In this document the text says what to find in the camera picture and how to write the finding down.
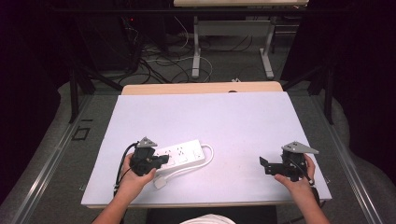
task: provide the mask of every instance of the white power strip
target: white power strip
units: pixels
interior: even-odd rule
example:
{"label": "white power strip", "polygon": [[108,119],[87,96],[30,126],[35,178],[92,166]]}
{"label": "white power strip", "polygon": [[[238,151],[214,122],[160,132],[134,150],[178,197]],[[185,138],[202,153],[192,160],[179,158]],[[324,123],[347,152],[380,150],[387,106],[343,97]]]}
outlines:
{"label": "white power strip", "polygon": [[154,156],[169,155],[169,161],[157,170],[158,175],[168,174],[175,170],[200,165],[205,162],[205,154],[198,140],[156,149]]}

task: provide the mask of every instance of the white shirt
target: white shirt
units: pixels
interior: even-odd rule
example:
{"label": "white shirt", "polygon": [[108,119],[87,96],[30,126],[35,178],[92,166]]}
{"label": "white shirt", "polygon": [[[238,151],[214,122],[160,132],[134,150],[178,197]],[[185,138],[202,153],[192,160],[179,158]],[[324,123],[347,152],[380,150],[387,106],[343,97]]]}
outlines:
{"label": "white shirt", "polygon": [[194,219],[184,221],[180,224],[235,224],[235,223],[227,217],[209,214],[202,217],[197,217]]}

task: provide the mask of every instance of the black curtain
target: black curtain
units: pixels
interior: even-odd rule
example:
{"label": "black curtain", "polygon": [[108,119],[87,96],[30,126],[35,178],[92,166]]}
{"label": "black curtain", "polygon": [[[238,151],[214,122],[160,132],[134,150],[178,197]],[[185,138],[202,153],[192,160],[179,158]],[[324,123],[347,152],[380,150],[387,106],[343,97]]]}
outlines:
{"label": "black curtain", "polygon": [[2,202],[50,126],[68,73],[43,2],[2,2],[0,20]]}
{"label": "black curtain", "polygon": [[[396,6],[391,0],[311,0],[308,7],[343,8],[350,3],[360,9],[359,17],[302,20],[282,79],[292,80],[322,64],[337,36],[344,35],[346,41],[335,54],[333,95],[349,122],[349,147],[396,183],[396,100],[392,89]],[[345,24],[352,25],[343,33]]]}

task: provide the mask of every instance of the table leg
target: table leg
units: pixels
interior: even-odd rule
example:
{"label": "table leg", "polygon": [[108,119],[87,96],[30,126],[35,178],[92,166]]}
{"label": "table leg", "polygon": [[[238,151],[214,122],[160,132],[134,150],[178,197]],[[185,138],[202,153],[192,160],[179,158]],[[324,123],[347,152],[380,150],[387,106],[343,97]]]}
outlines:
{"label": "table leg", "polygon": [[268,34],[267,34],[266,40],[265,40],[265,47],[264,47],[264,49],[260,49],[260,54],[262,56],[262,64],[264,65],[265,75],[270,80],[274,79],[274,72],[272,70],[270,60],[268,58],[268,52],[271,48],[271,40],[274,35],[275,25],[276,25],[276,17],[272,17],[270,26],[268,28]]}
{"label": "table leg", "polygon": [[199,27],[198,17],[194,17],[194,59],[192,62],[192,73],[193,78],[199,77],[199,65],[201,59],[201,49],[199,48]]}

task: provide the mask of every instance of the white table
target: white table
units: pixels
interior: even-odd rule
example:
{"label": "white table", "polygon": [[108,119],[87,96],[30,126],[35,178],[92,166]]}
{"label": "white table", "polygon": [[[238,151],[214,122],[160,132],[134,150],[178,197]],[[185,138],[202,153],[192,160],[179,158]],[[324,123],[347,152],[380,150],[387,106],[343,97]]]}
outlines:
{"label": "white table", "polygon": [[[165,89],[176,90],[171,85]],[[157,148],[199,139],[214,148],[215,156],[204,168],[170,178],[162,189],[148,183],[131,207],[291,203],[288,191],[266,175],[259,163],[259,157],[281,162],[281,147],[292,141],[308,145],[288,94],[274,89],[232,93],[216,89],[223,85],[238,90],[238,83],[205,84],[201,89],[207,92],[211,86],[220,93],[197,93],[194,89],[200,84],[180,85],[192,93],[119,96],[81,204],[97,208],[111,201],[124,149],[144,136],[155,141]],[[248,86],[241,83],[240,89]],[[208,157],[209,151],[204,148],[204,152]],[[330,200],[318,165],[315,180],[320,199]]]}
{"label": "white table", "polygon": [[[308,0],[175,0],[175,7],[281,7],[304,6]],[[270,21],[199,21],[194,17],[194,59],[191,76],[198,78],[201,58],[200,35],[255,35],[266,36],[264,49],[260,49],[262,64],[268,79],[274,72],[268,58],[271,40],[274,35],[276,17]]]}

